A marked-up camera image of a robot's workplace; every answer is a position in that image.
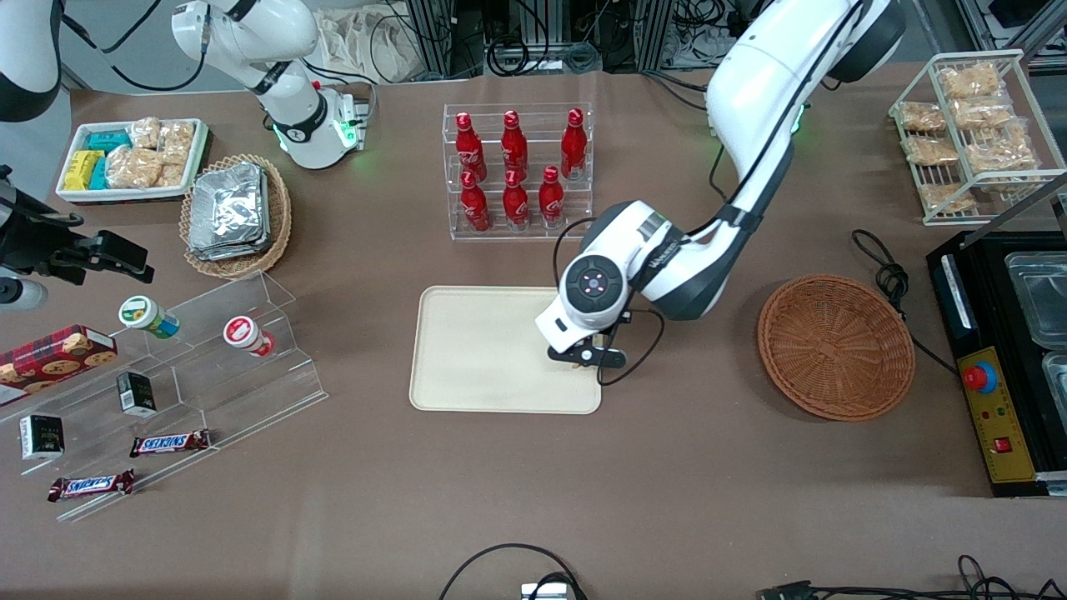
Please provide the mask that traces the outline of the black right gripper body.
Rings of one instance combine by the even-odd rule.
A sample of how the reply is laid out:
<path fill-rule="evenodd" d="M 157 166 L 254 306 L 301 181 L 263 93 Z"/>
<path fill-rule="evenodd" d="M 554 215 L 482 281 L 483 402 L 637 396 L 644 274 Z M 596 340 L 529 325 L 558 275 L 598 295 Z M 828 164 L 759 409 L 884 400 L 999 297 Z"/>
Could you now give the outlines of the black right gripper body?
<path fill-rule="evenodd" d="M 84 224 L 76 214 L 62 215 L 45 202 L 23 193 L 10 181 L 12 169 L 1 167 L 3 183 L 3 268 L 29 277 L 83 278 L 85 269 L 70 266 L 66 258 L 76 250 L 80 235 L 73 228 Z"/>

